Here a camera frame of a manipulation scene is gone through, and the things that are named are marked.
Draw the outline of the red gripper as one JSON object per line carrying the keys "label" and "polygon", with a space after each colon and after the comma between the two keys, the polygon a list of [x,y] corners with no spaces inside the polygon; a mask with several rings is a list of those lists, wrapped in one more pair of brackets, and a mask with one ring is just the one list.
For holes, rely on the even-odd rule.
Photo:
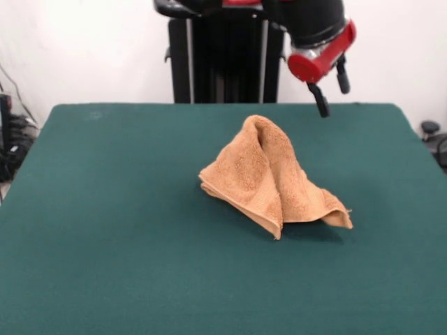
{"label": "red gripper", "polygon": [[346,26],[332,40],[313,48],[300,49],[292,47],[287,58],[290,72],[302,82],[307,82],[309,91],[314,96],[316,106],[322,118],[330,116],[330,107],[326,97],[316,84],[336,65],[337,81],[340,91],[348,94],[351,90],[345,69],[345,52],[356,39],[356,26],[348,19]]}

